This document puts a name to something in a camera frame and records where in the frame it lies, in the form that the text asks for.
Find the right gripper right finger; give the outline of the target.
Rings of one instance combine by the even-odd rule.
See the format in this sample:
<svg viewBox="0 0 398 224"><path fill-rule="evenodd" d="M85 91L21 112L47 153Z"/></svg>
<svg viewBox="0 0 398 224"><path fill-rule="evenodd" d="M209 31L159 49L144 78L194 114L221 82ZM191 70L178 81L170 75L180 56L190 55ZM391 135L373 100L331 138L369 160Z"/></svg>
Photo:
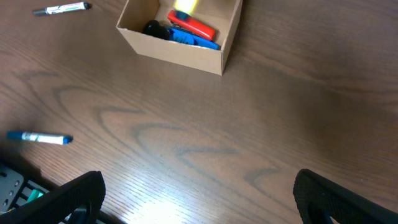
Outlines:
<svg viewBox="0 0 398 224"><path fill-rule="evenodd" d="M305 224L397 224L397 214L309 169L298 172L293 195Z"/></svg>

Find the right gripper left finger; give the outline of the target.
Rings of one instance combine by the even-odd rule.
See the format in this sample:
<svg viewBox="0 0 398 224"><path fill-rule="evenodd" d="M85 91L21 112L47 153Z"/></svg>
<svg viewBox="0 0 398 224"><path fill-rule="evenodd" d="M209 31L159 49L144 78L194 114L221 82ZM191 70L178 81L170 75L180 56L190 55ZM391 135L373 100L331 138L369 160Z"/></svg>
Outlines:
<svg viewBox="0 0 398 224"><path fill-rule="evenodd" d="M43 196L1 215L5 224L95 223L105 196L100 171L89 171Z"/></svg>

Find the blue capped white marker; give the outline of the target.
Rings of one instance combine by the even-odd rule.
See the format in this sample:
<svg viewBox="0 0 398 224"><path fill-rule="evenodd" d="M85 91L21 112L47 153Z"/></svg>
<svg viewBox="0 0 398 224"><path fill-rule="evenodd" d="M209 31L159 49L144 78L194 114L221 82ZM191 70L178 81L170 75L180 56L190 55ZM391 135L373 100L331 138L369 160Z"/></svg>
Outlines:
<svg viewBox="0 0 398 224"><path fill-rule="evenodd" d="M27 131L8 131L7 138L21 141L41 142L49 144L66 145L73 141L73 137L63 134L35 133Z"/></svg>

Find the black correction tape dispenser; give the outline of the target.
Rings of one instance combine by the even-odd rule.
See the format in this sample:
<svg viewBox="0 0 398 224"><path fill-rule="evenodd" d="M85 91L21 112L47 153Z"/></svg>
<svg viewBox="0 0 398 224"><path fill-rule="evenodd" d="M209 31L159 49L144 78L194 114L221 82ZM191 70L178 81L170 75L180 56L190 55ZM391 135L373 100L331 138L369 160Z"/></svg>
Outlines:
<svg viewBox="0 0 398 224"><path fill-rule="evenodd" d="M156 38L170 40L169 31L157 20L149 21L143 28L142 33Z"/></svg>

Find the brown cardboard box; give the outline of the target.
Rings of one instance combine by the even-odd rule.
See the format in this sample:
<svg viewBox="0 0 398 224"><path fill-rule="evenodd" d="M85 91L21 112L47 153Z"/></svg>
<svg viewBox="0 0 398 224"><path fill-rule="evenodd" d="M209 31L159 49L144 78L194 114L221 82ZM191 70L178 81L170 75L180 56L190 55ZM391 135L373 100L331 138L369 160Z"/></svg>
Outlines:
<svg viewBox="0 0 398 224"><path fill-rule="evenodd" d="M139 55L222 75L238 28L243 0L198 1L192 17L217 30L219 50L162 40L142 33L151 20L169 24L174 1L128 0L116 28Z"/></svg>

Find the red stapler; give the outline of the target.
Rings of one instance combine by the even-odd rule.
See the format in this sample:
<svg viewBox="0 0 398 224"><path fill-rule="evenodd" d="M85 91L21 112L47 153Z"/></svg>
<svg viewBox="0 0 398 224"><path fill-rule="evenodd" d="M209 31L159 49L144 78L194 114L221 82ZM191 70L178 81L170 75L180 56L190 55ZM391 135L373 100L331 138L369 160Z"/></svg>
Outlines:
<svg viewBox="0 0 398 224"><path fill-rule="evenodd" d="M167 16L167 19L183 29L188 30L189 32L202 37L206 40L213 41L216 30L199 20L196 20L192 16L189 16L187 13L178 11L178 10L171 10Z"/></svg>

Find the yellow highlighter with dark cap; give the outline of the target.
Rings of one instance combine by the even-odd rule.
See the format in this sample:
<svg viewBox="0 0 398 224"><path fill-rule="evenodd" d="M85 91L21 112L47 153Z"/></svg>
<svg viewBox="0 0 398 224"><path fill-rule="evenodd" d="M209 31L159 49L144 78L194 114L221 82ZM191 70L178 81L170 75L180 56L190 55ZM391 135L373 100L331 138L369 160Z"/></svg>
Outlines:
<svg viewBox="0 0 398 224"><path fill-rule="evenodd" d="M177 17L185 20L191 16L195 10L198 0L175 0L174 9L177 12Z"/></svg>

